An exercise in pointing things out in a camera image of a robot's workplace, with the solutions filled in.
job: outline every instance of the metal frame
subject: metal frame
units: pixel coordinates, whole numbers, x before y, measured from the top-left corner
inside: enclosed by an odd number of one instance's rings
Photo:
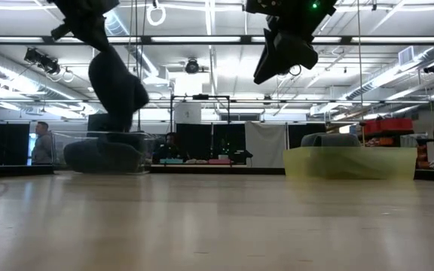
[[[144,35],[138,38],[134,36],[109,37],[113,45],[264,45],[262,35],[186,35],[171,36]],[[337,45],[357,46],[359,44],[357,35],[320,35],[316,36],[312,45]],[[0,35],[0,45],[51,45],[51,46],[86,46],[77,38],[64,37],[54,41],[50,36],[36,35]],[[395,46],[395,45],[434,45],[434,36],[392,36],[392,35],[362,35],[362,46]]]
[[[223,95],[217,95],[217,96],[205,96],[208,99],[215,99],[215,101],[210,101],[213,103],[220,103],[219,99],[227,99],[227,124],[231,124],[231,97],[230,96],[223,96]],[[193,96],[176,96],[171,95],[170,97],[170,132],[173,132],[173,101],[176,98],[182,98],[179,99],[181,102],[209,102],[208,99],[194,99]]]
[[[228,105],[230,107],[230,104],[235,103],[243,103],[243,104],[262,104],[262,103],[289,103],[289,104],[322,104],[322,103],[330,103],[330,102],[336,102],[336,103],[342,103],[342,104],[348,104],[348,105],[358,105],[361,103],[370,103],[372,105],[378,105],[378,104],[399,104],[399,105],[425,105],[432,103],[434,104],[434,101],[430,100],[337,100],[337,99],[272,99],[272,100],[264,100],[264,99],[231,99],[230,96],[209,96],[209,98],[216,97],[217,99],[227,99]],[[173,107],[173,101],[184,101],[185,102],[202,102],[205,101],[207,103],[220,103],[219,100],[193,100],[191,96],[173,96],[171,99],[151,99],[149,103],[154,104],[166,104],[170,103],[170,108]],[[52,103],[52,102],[87,102],[87,103],[100,103],[98,99],[0,99],[0,102],[17,102],[17,103],[27,103],[27,102],[44,102],[44,103]]]

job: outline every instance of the security camera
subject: security camera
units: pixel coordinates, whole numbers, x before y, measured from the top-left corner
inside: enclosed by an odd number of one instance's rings
[[[187,65],[185,65],[185,72],[190,75],[194,75],[199,72],[199,64],[196,59],[189,59]]]

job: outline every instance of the white curtain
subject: white curtain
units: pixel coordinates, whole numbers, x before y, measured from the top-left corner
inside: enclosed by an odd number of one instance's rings
[[[254,155],[247,165],[255,168],[284,168],[286,127],[246,122],[246,149]]]

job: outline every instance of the ceiling beam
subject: ceiling beam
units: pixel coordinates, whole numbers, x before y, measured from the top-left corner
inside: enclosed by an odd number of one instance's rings
[[[192,97],[189,96],[185,102],[203,102],[203,100],[192,100]],[[174,102],[182,102],[183,99],[174,99]],[[42,102],[42,103],[53,103],[53,102],[87,102],[87,103],[100,103],[98,99],[81,99],[81,100],[55,100],[55,99],[0,99],[0,102],[18,102],[18,103],[33,103],[33,102]],[[343,105],[355,105],[361,103],[369,103],[372,105],[379,104],[399,104],[399,105],[423,105],[434,103],[434,100],[339,100],[339,99],[272,99],[272,100],[264,100],[264,99],[231,99],[231,103],[244,103],[244,104],[262,104],[262,103],[273,103],[273,104],[320,104],[320,103],[329,103],[336,102]],[[151,99],[150,103],[155,104],[165,104],[170,103],[169,99]],[[220,103],[219,100],[205,100],[205,103]]]
[[[264,36],[260,35],[186,35],[186,36],[150,36],[138,38],[130,36],[109,37],[113,45],[126,46],[129,44],[144,45],[264,45]],[[312,45],[325,46],[357,46],[359,39],[352,35],[320,35],[316,36]],[[0,35],[0,45],[51,45],[51,46],[86,46],[73,37],[63,37],[54,41],[50,36],[14,36]],[[362,46],[408,46],[434,45],[434,36],[391,36],[391,35],[363,35]]]

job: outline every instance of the ceiling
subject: ceiling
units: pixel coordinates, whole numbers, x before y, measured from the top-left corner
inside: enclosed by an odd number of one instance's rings
[[[134,1],[121,0],[115,9],[122,24],[132,35],[208,35],[204,0],[167,0],[166,18],[159,26],[151,25],[145,18],[144,1],[138,1],[136,16],[131,4]],[[371,11],[372,1],[362,1],[360,12],[356,11],[356,1],[338,1],[338,11],[326,18],[316,29],[315,35],[434,35],[434,0],[377,0],[376,11]],[[61,23],[63,15],[56,8],[15,11],[14,9],[37,8],[49,5],[44,0],[0,0],[0,35],[49,35],[50,31]],[[266,27],[265,16],[246,14],[241,11],[240,0],[215,0],[216,12],[212,35],[262,35]],[[153,20],[158,20],[160,11],[152,12]],[[135,59],[128,57],[123,46],[116,46],[122,59],[135,64]],[[338,99],[350,86],[360,82],[360,75],[366,81],[370,74],[380,72],[382,68],[398,61],[398,52],[406,46],[316,46],[319,62],[311,70],[303,68],[298,78],[288,76],[271,78],[263,84],[253,83],[253,73],[261,55],[262,45],[216,45],[215,79],[218,94],[259,98],[274,95],[286,99]],[[0,55],[21,65],[27,46],[1,45]],[[95,52],[86,45],[81,46],[38,46],[41,52],[57,58],[59,63],[68,67],[75,74],[71,82],[59,81],[88,98],[96,98],[88,90],[90,82],[87,65]],[[208,45],[145,45],[143,53],[155,66],[166,66],[170,78],[183,76],[182,63],[189,58],[196,58],[200,65],[209,67]],[[38,68],[31,67],[37,73]],[[203,91],[209,92],[209,81],[204,82]],[[375,93],[373,99],[385,99],[390,93],[397,93],[419,83],[416,70],[408,71],[406,76],[381,86],[383,95]],[[170,92],[160,93],[166,97]]]

